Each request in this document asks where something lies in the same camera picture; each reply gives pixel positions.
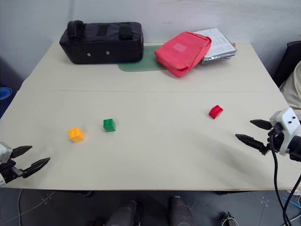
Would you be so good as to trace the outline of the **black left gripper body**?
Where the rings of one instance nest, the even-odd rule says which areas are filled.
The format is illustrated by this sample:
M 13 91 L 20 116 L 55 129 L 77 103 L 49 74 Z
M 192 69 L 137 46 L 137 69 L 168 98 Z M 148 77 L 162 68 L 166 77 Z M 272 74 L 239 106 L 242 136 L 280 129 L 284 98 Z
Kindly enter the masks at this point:
M 24 172 L 15 167 L 16 162 L 9 159 L 6 163 L 0 164 L 0 183 L 7 184 L 16 178 L 21 177 Z

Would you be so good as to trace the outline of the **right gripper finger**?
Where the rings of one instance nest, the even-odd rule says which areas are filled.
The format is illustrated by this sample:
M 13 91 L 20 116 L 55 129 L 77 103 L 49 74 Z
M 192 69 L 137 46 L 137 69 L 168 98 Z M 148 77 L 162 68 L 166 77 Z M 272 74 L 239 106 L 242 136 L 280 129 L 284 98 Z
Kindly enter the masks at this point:
M 250 120 L 250 123 L 265 130 L 271 130 L 271 128 L 273 127 L 269 121 L 265 120 Z
M 245 145 L 258 150 L 262 155 L 266 155 L 269 151 L 268 147 L 266 147 L 264 143 L 255 140 L 253 137 L 243 134 L 235 134 L 235 137 Z

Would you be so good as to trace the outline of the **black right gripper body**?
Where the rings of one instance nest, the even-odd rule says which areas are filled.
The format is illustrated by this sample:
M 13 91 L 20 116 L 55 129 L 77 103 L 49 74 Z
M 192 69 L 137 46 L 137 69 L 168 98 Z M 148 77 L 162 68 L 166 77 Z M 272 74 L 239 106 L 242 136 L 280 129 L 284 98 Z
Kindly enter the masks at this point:
M 269 138 L 267 139 L 267 152 L 271 150 L 271 135 L 273 135 L 273 146 L 274 146 L 274 151 L 276 153 L 279 153 L 280 147 L 283 143 L 284 140 L 284 134 L 283 134 L 283 126 L 280 123 L 276 123 L 274 126 L 271 125 L 271 123 L 267 123 L 267 130 L 269 130 L 268 136 Z

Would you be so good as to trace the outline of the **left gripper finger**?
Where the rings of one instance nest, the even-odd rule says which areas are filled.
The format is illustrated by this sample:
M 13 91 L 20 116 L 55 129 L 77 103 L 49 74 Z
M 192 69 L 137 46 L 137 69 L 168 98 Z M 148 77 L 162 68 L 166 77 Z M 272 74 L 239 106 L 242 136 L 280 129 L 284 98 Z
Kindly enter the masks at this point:
M 30 167 L 26 168 L 23 170 L 23 174 L 22 177 L 23 178 L 28 178 L 29 176 L 31 176 L 32 174 L 38 172 L 39 170 L 41 170 L 50 160 L 51 158 L 45 158 L 45 159 L 41 159 L 35 163 L 33 163 Z
M 31 145 L 20 146 L 20 147 L 14 148 L 12 150 L 12 153 L 11 153 L 11 159 L 14 159 L 14 158 L 16 158 L 20 155 L 23 155 L 24 153 L 26 153 L 31 148 L 32 148 Z

